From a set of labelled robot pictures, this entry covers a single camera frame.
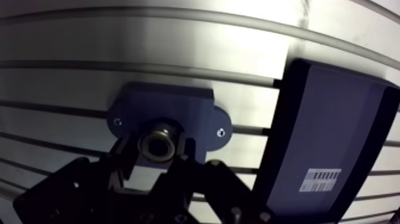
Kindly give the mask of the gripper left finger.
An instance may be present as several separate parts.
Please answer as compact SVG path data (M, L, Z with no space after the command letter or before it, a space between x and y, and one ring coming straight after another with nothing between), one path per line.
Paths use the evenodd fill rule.
M149 223L145 194L124 187L138 159L130 133L96 162L79 157L18 196L22 223Z

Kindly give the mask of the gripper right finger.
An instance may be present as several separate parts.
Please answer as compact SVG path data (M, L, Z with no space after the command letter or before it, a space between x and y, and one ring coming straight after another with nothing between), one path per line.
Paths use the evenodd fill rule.
M195 193L204 196L222 223L275 223L274 212L222 161L198 163L192 138L181 148L150 192L152 223L198 223L189 211Z

